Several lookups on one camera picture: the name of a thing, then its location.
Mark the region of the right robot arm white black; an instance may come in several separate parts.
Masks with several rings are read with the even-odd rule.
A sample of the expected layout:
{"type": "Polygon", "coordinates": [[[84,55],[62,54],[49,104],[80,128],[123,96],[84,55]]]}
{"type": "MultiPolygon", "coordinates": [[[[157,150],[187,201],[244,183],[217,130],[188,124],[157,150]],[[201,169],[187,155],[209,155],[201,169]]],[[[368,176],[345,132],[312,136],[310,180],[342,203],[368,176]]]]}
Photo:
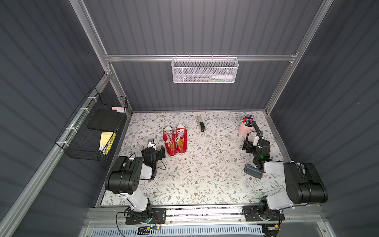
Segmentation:
{"type": "Polygon", "coordinates": [[[287,208],[328,200],[327,189],[314,164],[273,161],[270,158],[270,142],[263,139],[261,134],[257,134],[251,142],[249,135],[246,135],[242,149],[254,155],[254,164],[246,164],[244,173],[258,179],[270,174],[285,180],[285,190],[261,198],[257,208],[261,218],[269,219],[287,208]]]}

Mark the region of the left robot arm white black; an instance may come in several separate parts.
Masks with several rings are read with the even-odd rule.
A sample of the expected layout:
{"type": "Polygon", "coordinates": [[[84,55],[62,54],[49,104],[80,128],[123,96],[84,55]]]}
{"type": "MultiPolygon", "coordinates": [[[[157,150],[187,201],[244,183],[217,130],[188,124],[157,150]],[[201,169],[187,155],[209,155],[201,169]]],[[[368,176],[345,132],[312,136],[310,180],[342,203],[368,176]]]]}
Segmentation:
{"type": "Polygon", "coordinates": [[[154,139],[148,140],[142,156],[119,156],[105,179],[105,189],[126,200],[130,209],[138,214],[149,213],[150,200],[139,189],[140,181],[152,181],[156,174],[158,161],[166,157],[165,148],[157,149],[154,139]]]}

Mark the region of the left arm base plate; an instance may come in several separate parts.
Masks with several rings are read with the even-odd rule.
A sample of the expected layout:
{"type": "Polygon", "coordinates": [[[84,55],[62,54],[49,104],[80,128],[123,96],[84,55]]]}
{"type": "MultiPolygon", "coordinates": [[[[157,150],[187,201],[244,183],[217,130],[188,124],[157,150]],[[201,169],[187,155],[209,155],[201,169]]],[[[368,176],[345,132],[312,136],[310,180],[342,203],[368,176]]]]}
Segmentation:
{"type": "Polygon", "coordinates": [[[145,211],[137,212],[127,210],[124,217],[126,218],[126,225],[153,225],[165,224],[166,221],[166,208],[148,208],[145,211]]]}

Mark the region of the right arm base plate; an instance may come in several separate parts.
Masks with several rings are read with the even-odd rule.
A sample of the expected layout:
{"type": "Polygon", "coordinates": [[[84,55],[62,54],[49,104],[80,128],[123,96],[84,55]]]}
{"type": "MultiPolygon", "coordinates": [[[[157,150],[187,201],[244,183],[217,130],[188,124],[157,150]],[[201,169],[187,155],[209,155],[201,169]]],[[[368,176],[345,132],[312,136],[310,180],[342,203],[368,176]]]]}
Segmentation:
{"type": "Polygon", "coordinates": [[[242,214],[247,222],[252,221],[284,221],[285,216],[280,210],[271,210],[258,205],[245,205],[242,214]]]}

